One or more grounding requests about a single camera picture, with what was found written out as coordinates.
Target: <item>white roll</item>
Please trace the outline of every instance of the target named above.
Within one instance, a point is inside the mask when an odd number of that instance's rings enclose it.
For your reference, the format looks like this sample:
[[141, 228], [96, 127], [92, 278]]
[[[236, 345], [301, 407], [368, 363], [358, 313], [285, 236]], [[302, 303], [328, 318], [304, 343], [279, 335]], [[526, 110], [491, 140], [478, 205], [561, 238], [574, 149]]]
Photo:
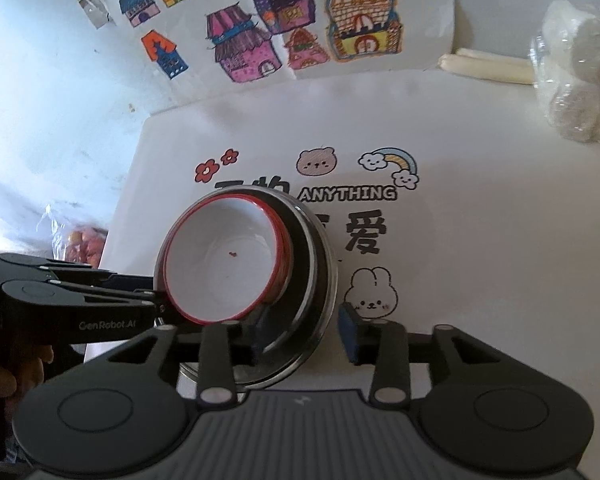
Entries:
[[531, 62], [529, 61], [528, 57], [501, 56], [500, 54], [492, 54], [491, 52], [483, 52], [481, 50], [474, 50], [472, 48], [459, 48], [456, 50], [456, 54], [458, 56], [471, 57], [473, 59], [487, 59], [500, 63], [508, 63], [524, 68], [531, 67]]
[[599, 18], [556, 0], [544, 15], [542, 36], [560, 67], [583, 81], [600, 81]]
[[443, 54], [438, 60], [438, 66], [446, 72], [501, 83], [532, 85], [536, 80], [536, 75], [530, 62], [520, 65], [487, 59], [485, 57]]
[[600, 115], [597, 85], [576, 78], [545, 57], [535, 86], [542, 113], [561, 136], [578, 142], [593, 138]]

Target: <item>blue house drawing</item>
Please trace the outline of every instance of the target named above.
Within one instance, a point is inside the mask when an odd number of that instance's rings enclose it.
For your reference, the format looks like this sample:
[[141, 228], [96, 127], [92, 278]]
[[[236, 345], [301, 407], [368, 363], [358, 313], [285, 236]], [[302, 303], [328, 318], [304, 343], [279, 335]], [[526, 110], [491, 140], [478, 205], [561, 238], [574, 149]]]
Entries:
[[160, 13], [154, 0], [120, 0], [119, 3], [120, 12], [128, 18], [133, 27]]
[[142, 38], [142, 44], [151, 61], [155, 61], [162, 71], [169, 76], [169, 79], [173, 79], [189, 68], [178, 54], [176, 44], [167, 40], [155, 30]]

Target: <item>gray plastic panel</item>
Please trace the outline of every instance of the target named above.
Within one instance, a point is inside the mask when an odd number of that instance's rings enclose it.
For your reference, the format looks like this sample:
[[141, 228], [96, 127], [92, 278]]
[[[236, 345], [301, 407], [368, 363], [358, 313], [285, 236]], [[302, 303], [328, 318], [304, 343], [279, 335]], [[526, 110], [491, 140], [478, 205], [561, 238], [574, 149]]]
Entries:
[[[43, 472], [29, 480], [52, 480]], [[202, 415], [172, 455], [126, 480], [486, 480], [431, 450], [410, 419], [356, 391], [251, 392]], [[584, 480], [566, 470], [543, 480]]]

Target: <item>red bowl rim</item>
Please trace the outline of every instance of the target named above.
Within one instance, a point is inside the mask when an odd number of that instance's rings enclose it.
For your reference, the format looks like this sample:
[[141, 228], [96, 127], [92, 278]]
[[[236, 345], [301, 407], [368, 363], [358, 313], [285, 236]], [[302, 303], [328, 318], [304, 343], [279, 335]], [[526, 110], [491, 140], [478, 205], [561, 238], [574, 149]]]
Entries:
[[208, 324], [219, 322], [219, 321], [209, 321], [209, 320], [199, 319], [195, 316], [192, 316], [191, 314], [185, 313], [180, 308], [180, 306], [173, 299], [173, 297], [171, 295], [171, 291], [169, 289], [169, 280], [167, 279], [167, 259], [169, 257], [169, 251], [171, 249], [171, 244], [173, 243], [173, 239], [175, 238], [175, 235], [178, 233], [178, 231], [180, 230], [180, 228], [182, 227], [184, 222], [186, 222], [195, 212], [202, 209], [205, 205], [209, 205], [212, 202], [216, 202], [218, 200], [224, 200], [226, 198], [238, 198], [240, 200], [246, 200], [247, 202], [253, 203], [253, 205], [256, 205], [264, 212], [264, 214], [267, 216], [267, 219], [269, 219], [269, 223], [271, 224], [273, 232], [275, 233], [275, 236], [276, 236], [276, 260], [273, 265], [273, 270], [271, 271], [269, 281], [267, 282], [267, 285], [265, 286], [263, 291], [260, 293], [259, 297], [255, 301], [253, 301], [253, 303], [251, 303], [243, 311], [239, 312], [238, 314], [236, 314], [233, 317], [224, 319], [224, 321], [241, 319], [244, 316], [246, 316], [248, 313], [250, 313], [251, 310], [256, 308], [256, 306], [259, 303], [261, 303], [263, 298], [266, 297], [266, 295], [269, 293], [271, 287], [275, 284], [276, 279], [280, 273], [282, 263], [283, 263], [283, 257], [284, 257], [283, 245], [285, 244], [285, 237], [282, 234], [281, 229], [284, 228], [284, 224], [282, 223], [282, 220], [280, 220], [280, 217], [277, 215], [277, 213], [275, 211], [273, 211], [273, 209], [267, 203], [263, 202], [259, 198], [251, 196], [251, 195], [241, 194], [241, 193], [228, 193], [228, 194], [222, 194], [222, 195], [217, 195], [217, 196], [211, 196], [211, 197], [207, 198], [206, 200], [202, 199], [196, 205], [191, 206], [180, 216], [178, 221], [174, 224], [173, 228], [170, 230], [171, 234], [169, 236], [169, 239], [167, 240], [167, 245], [166, 245], [166, 248], [164, 251], [164, 258], [162, 260], [162, 278], [164, 280], [164, 288], [167, 292], [167, 296], [171, 300], [171, 303], [176, 308], [176, 310], [180, 314], [182, 314], [186, 319], [189, 319], [190, 321], [193, 321], [194, 323], [198, 323], [200, 325], [208, 325]]

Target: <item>white wall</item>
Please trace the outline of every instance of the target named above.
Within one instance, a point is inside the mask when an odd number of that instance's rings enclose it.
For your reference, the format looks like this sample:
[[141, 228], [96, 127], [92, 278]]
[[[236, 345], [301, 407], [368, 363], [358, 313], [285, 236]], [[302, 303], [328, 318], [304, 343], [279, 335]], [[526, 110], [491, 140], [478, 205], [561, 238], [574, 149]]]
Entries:
[[0, 249], [40, 245], [47, 203], [106, 226], [142, 122], [171, 106], [137, 56], [76, 0], [0, 0]]

